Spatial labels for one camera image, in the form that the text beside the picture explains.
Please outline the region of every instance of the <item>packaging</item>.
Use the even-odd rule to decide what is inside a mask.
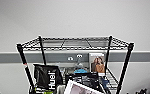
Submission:
[[[63,84],[58,66],[34,64],[34,78],[38,88],[54,91],[59,84]]]

